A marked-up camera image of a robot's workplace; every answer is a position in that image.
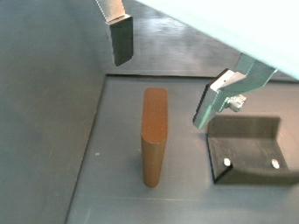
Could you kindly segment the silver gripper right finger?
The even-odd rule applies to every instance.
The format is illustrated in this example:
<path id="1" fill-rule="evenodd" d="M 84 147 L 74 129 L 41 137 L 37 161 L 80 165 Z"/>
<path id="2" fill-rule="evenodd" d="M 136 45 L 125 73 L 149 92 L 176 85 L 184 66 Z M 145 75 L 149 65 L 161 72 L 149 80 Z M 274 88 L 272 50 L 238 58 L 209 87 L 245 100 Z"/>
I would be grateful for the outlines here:
<path id="1" fill-rule="evenodd" d="M 274 73 L 274 68 L 241 53 L 234 70 L 224 69 L 204 88 L 193 126 L 201 129 L 224 109 L 238 112 L 246 101 L 242 94 L 261 88 Z"/>

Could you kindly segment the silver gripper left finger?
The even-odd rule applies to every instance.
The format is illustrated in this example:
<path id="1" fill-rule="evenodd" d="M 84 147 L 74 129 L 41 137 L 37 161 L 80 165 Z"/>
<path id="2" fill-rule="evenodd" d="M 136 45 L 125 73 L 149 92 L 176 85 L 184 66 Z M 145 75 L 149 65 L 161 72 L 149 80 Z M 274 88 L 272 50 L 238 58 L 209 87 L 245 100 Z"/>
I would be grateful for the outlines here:
<path id="1" fill-rule="evenodd" d="M 133 18 L 126 14 L 121 0 L 94 0 L 105 19 L 112 44 L 113 61 L 118 67 L 133 56 Z"/>

